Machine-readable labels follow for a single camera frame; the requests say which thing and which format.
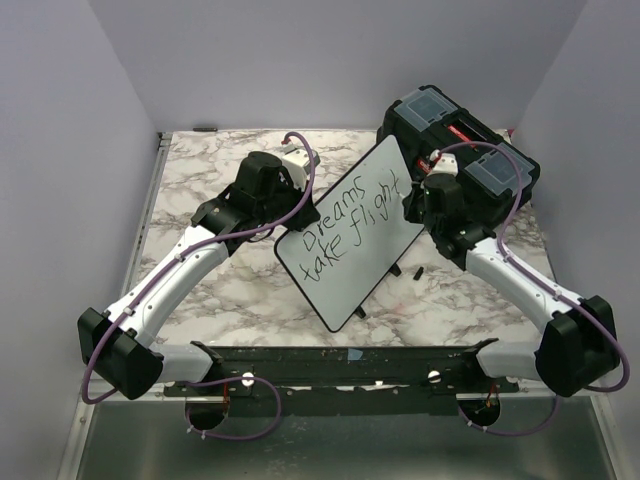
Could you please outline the white whiteboard black frame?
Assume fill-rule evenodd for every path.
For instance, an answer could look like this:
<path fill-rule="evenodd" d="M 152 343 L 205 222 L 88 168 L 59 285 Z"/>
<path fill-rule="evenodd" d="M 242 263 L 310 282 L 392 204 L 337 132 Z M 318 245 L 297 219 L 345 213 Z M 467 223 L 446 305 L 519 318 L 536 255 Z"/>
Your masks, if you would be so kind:
<path fill-rule="evenodd" d="M 411 176 L 387 136 L 315 203 L 320 219 L 275 243 L 275 255 L 331 332 L 339 331 L 423 227 L 405 220 Z"/>

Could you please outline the black marker cap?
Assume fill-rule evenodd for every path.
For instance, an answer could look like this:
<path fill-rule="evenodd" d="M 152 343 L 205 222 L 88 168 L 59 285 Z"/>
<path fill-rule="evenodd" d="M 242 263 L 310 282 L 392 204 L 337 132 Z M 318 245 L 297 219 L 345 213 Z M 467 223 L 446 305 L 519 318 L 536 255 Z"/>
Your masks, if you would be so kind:
<path fill-rule="evenodd" d="M 423 272 L 424 272 L 424 268 L 423 268 L 423 267 L 420 267 L 420 268 L 416 271 L 416 273 L 414 274 L 413 280 L 416 280 L 416 281 L 417 281 L 417 280 L 419 280 L 419 279 L 421 278 L 421 276 L 422 276 Z"/>

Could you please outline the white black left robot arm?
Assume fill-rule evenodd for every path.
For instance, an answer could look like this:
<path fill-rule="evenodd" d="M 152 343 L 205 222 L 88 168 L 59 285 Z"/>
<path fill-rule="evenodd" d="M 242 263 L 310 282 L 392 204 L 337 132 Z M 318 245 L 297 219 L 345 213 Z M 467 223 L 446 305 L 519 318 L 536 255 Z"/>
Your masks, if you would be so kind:
<path fill-rule="evenodd" d="M 314 150 L 250 152 L 235 180 L 199 205 L 177 244 L 137 286 L 104 311 L 81 314 L 85 374 L 98 374 L 129 400 L 172 381 L 214 393 L 222 380 L 218 355 L 197 342 L 160 347 L 157 334 L 186 295 L 243 243 L 278 226 L 300 231 L 319 219 L 311 196 L 319 163 Z"/>

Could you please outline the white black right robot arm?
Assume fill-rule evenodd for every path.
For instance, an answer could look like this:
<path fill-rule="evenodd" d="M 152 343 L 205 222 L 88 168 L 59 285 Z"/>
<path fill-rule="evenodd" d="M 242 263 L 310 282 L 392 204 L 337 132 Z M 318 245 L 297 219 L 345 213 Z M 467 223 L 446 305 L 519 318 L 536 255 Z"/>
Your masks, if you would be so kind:
<path fill-rule="evenodd" d="M 538 329 L 538 342 L 492 340 L 460 367 L 460 379 L 480 392 L 498 377 L 543 382 L 561 397 L 586 389 L 619 369 L 608 391 L 627 385 L 630 364 L 615 330 L 613 309 L 602 297 L 581 296 L 561 287 L 522 261 L 494 233 L 470 219 L 462 187 L 451 174 L 414 182 L 403 200 L 404 217 L 423 225 L 442 256 L 484 280 L 515 305 Z"/>

